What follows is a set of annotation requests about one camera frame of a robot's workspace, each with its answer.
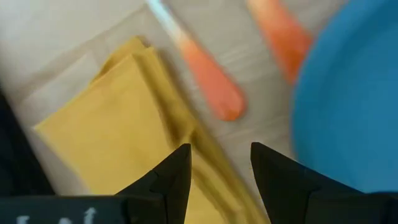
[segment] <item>orange utensil handle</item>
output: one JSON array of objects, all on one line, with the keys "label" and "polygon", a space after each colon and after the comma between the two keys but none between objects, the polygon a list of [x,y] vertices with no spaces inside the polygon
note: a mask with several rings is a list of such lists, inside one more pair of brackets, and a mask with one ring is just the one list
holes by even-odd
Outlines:
[{"label": "orange utensil handle", "polygon": [[239,118],[244,113],[246,106],[238,86],[193,40],[185,39],[180,46],[185,61],[217,117],[224,121],[233,121]]},{"label": "orange utensil handle", "polygon": [[279,0],[248,0],[264,38],[289,83],[294,84],[313,38]]}]

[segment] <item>yellow napkin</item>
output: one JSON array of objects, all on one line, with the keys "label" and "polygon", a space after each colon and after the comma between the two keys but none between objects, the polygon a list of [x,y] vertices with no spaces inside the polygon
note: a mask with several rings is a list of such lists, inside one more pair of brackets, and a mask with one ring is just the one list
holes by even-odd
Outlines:
[{"label": "yellow napkin", "polygon": [[90,86],[36,130],[94,194],[115,194],[192,145],[185,223],[268,223],[222,150],[191,114],[153,47],[130,40]]}]

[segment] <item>blue bowl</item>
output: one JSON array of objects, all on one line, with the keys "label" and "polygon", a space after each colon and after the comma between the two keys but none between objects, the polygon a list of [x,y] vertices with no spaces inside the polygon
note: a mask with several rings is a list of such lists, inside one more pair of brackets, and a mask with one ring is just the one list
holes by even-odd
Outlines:
[{"label": "blue bowl", "polygon": [[398,191],[398,1],[351,0],[331,20],[297,82],[292,135],[305,166]]}]

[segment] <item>table surface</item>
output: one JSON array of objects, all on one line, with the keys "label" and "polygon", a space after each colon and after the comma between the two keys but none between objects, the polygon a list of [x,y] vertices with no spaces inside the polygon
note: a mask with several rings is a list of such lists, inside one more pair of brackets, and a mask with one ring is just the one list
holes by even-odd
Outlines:
[{"label": "table surface", "polygon": [[[344,0],[284,0],[314,35]],[[249,160],[258,141],[294,158],[292,87],[283,80],[244,0],[168,0],[176,16],[243,89],[246,115],[217,120],[177,49],[143,0],[8,0],[0,7],[0,81],[50,181],[62,195],[87,194],[76,175],[31,127],[82,91],[108,55],[143,35],[165,55],[199,118],[258,195]]]}]

